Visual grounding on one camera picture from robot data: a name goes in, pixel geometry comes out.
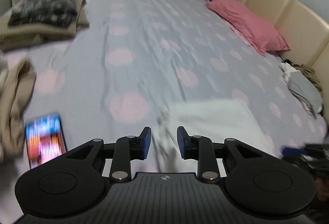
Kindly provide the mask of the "person's right hand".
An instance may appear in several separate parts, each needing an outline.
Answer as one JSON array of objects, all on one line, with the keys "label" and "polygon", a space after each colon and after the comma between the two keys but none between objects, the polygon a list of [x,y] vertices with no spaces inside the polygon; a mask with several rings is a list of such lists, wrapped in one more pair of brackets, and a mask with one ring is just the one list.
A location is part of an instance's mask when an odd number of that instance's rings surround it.
[{"label": "person's right hand", "polygon": [[316,187],[316,197],[320,201],[327,201],[329,198],[329,180],[317,178]]}]

